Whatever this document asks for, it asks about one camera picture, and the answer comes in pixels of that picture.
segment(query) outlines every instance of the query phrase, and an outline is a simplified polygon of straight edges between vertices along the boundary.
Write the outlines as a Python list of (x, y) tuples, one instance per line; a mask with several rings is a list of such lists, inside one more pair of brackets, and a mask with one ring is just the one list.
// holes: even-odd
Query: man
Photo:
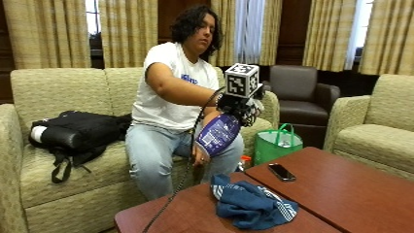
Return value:
[(194, 166), (206, 166), (202, 182), (214, 174), (228, 174), (243, 152), (243, 139), (236, 136), (231, 145), (212, 159), (191, 145), (190, 130), (201, 106), (203, 125), (219, 115), (215, 98), (215, 71), (201, 59), (219, 49), (220, 28), (216, 14), (206, 6), (185, 11), (170, 26), (173, 43), (154, 46), (146, 55), (145, 79), (141, 79), (137, 100), (131, 107), (131, 125), (125, 143), (130, 177), (149, 200), (173, 192), (171, 155), (194, 156)]

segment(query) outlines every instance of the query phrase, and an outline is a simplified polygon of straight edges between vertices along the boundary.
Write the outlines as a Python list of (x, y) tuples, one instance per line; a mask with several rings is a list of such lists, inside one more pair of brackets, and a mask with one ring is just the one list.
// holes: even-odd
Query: white t-shirt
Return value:
[[(182, 51), (181, 44), (165, 43), (151, 47), (146, 54), (143, 68), (159, 62), (165, 64), (175, 79), (182, 79), (212, 90), (218, 89), (216, 73), (202, 60), (193, 64)], [(187, 130), (193, 128), (201, 107), (175, 105), (162, 100), (141, 78), (137, 98), (131, 106), (131, 123), (143, 123), (166, 129)]]

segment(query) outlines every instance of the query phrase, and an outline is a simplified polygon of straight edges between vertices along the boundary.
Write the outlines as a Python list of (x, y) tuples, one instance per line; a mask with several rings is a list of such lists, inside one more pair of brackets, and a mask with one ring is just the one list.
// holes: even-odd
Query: beige curtain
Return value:
[(158, 1), (99, 1), (105, 68), (141, 67), (158, 42)]
[(279, 38), (282, 0), (264, 2), (258, 65), (274, 65)]
[(344, 69), (355, 2), (311, 1), (302, 65), (334, 72)]
[(375, 0), (359, 72), (414, 75), (414, 0)]
[(2, 0), (17, 69), (90, 67), (83, 0)]
[(234, 28), (235, 28), (235, 0), (210, 0), (210, 8), (218, 14), (222, 29), (220, 49), (209, 58), (212, 66), (231, 66), (234, 64)]

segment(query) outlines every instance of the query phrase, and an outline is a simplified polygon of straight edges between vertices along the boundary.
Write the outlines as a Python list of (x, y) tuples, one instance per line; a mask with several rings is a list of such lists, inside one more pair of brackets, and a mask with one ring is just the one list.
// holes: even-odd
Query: beige couch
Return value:
[[(99, 232), (114, 226), (114, 214), (145, 202), (127, 174), (123, 142), (73, 169), (69, 180), (50, 182), (54, 157), (26, 141), (30, 123), (78, 110), (122, 116), (130, 113), (142, 68), (30, 69), (11, 72), (14, 105), (0, 105), (0, 232)], [(244, 154), (252, 154), (256, 130), (278, 123), (278, 102), (266, 93), (264, 113), (243, 128)], [(171, 179), (182, 178), (186, 159), (175, 159)], [(191, 173), (185, 186), (193, 184)]]
[(382, 75), (371, 95), (336, 100), (323, 149), (414, 181), (414, 76)]

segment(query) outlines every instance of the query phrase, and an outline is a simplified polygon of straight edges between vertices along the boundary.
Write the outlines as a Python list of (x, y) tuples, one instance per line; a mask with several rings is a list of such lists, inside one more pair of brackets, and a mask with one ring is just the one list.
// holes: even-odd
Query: couch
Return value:
[(279, 101), (279, 124), (290, 123), (303, 147), (322, 149), (331, 108), (339, 88), (318, 83), (318, 71), (310, 66), (272, 65), (267, 89)]
[[(50, 68), (11, 72), (14, 104), (0, 105), (0, 232), (99, 232), (114, 227), (114, 214), (146, 201), (129, 178), (123, 142), (85, 166), (71, 169), (69, 180), (54, 184), (54, 156), (27, 143), (30, 123), (59, 112), (77, 110), (103, 115), (130, 113), (142, 68)], [(244, 154), (252, 155), (258, 130), (278, 123), (272, 93), (252, 127), (242, 128)], [(187, 159), (174, 158), (174, 186)], [(183, 187), (193, 185), (193, 176)]]
[(372, 94), (339, 98), (323, 150), (414, 181), (414, 76), (383, 74)]

